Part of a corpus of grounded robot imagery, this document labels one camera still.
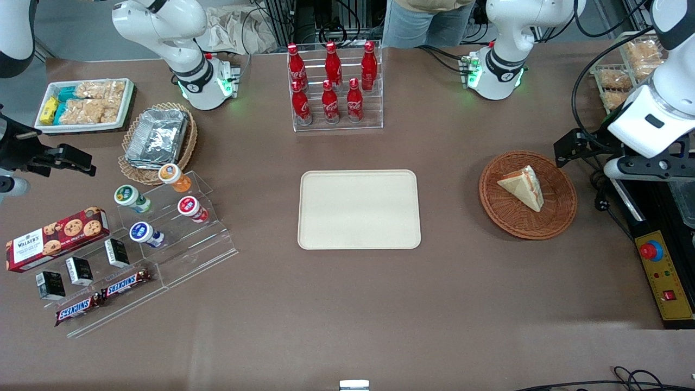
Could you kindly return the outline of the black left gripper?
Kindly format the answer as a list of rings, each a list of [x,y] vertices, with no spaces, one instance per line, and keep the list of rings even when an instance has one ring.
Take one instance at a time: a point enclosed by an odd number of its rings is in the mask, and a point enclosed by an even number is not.
[[[598,143],[603,144],[603,147],[589,141],[589,138],[581,129],[571,129],[565,136],[564,140],[558,140],[554,143],[554,163],[557,168],[563,168],[567,163],[576,159],[592,159],[599,163],[606,163],[610,159],[618,159],[624,156],[640,157],[642,156],[633,149],[624,146],[612,136],[599,138]],[[693,155],[693,132],[681,136],[677,141],[671,143],[662,156],[684,157],[689,158]]]

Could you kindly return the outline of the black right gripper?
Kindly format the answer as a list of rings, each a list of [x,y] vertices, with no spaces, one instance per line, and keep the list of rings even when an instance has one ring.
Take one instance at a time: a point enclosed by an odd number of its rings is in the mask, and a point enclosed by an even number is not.
[[[42,144],[39,131],[13,121],[4,114],[2,119],[1,167],[7,171],[32,172],[37,175],[50,175],[52,169],[71,170],[87,176],[95,176],[96,166],[92,165],[92,155],[70,144],[59,144],[54,148]]]

